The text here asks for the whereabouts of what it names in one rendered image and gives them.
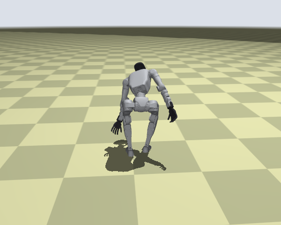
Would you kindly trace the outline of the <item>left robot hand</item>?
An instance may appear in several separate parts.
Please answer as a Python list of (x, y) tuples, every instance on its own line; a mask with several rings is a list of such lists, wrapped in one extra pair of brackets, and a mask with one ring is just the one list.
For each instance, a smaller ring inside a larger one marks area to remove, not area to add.
[[(119, 116), (118, 116), (118, 118), (119, 118)], [(115, 130), (115, 128), (116, 128), (115, 134), (116, 134), (116, 131), (117, 131), (117, 135), (118, 135), (119, 129), (120, 129), (120, 132), (122, 132), (122, 129), (121, 129), (121, 122), (123, 121), (123, 120), (122, 120), (122, 121), (118, 120), (118, 118), (117, 118), (117, 122), (114, 123), (114, 125), (113, 125), (113, 127), (112, 127), (112, 129), (111, 129), (111, 131), (112, 131), (113, 129)], [(114, 130), (113, 130), (113, 133), (114, 133)]]

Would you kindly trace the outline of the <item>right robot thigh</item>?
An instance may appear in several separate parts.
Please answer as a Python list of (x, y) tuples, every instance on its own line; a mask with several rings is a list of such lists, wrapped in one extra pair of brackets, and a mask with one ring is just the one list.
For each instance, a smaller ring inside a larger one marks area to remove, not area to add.
[(154, 123), (155, 117), (158, 115), (159, 112), (159, 104), (156, 100), (149, 100), (149, 110), (148, 112), (151, 113), (149, 117), (149, 121)]

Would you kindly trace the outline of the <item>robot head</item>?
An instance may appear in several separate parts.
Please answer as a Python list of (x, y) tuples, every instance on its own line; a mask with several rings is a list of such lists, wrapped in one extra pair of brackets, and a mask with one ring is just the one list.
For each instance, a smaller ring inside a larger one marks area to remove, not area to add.
[(134, 65), (135, 71), (141, 70), (141, 69), (146, 69), (144, 64), (142, 62), (138, 62)]

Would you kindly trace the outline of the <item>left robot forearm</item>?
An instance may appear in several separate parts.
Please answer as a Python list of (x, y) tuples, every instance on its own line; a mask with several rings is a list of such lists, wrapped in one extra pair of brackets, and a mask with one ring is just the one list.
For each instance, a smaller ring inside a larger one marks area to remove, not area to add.
[(122, 102), (120, 102), (120, 113), (119, 113), (119, 118), (118, 120), (122, 121), (123, 120), (123, 111), (122, 111)]

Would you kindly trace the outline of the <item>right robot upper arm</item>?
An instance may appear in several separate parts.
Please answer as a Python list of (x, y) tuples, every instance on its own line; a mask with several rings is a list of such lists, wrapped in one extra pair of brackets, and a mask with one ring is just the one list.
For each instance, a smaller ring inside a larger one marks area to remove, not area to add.
[(155, 69), (150, 69), (148, 70), (150, 77), (153, 78), (153, 80), (155, 81), (155, 83), (157, 84), (157, 90), (159, 92), (161, 92), (162, 90), (165, 89), (164, 84), (162, 83), (162, 80), (160, 78), (160, 76), (158, 75), (157, 71)]

